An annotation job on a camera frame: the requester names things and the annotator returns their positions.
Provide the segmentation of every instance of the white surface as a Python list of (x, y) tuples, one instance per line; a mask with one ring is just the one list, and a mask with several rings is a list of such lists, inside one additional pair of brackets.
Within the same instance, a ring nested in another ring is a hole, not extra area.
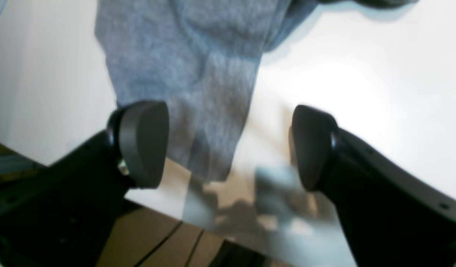
[[(96, 1), (8, 2), (0, 18), (0, 142), (51, 164), (104, 128), (116, 105), (95, 16)], [(218, 208), (253, 203), (257, 167), (290, 164), (287, 134), (299, 103), (331, 113), (456, 199), (456, 0), (390, 11), (318, 7), (262, 59), (231, 174), (203, 188), (216, 193)], [(167, 161), (157, 191), (127, 197), (181, 218), (189, 175)], [(295, 249), (307, 251), (286, 251)]]

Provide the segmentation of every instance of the gray fabric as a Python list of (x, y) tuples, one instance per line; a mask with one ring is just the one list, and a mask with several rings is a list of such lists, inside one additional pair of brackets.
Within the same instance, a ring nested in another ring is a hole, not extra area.
[[(315, 0), (99, 0), (96, 37), (118, 103), (165, 100), (167, 156), (194, 176), (224, 181), (262, 52), (280, 44), (316, 5)], [(207, 159), (190, 160), (195, 141), (206, 144), (196, 153)]]

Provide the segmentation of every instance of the gray textile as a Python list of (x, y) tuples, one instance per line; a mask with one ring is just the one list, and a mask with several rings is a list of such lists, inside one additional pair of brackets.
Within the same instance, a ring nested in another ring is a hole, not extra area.
[[(280, 44), (316, 5), (315, 0), (99, 0), (96, 37), (118, 103), (165, 100), (167, 156), (205, 181), (224, 181), (262, 52)], [(194, 142), (206, 144), (204, 151), (193, 152)], [(190, 160), (192, 153), (208, 158)]]

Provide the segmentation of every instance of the gray cloth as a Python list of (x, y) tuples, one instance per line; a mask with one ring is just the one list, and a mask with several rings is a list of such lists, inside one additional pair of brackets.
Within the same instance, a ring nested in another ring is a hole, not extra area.
[[(166, 101), (167, 156), (205, 181), (224, 181), (262, 52), (280, 44), (316, 5), (315, 0), (99, 0), (96, 37), (118, 103)], [(206, 144), (204, 151), (194, 152), (194, 142)], [(190, 160), (193, 153), (207, 159)]]

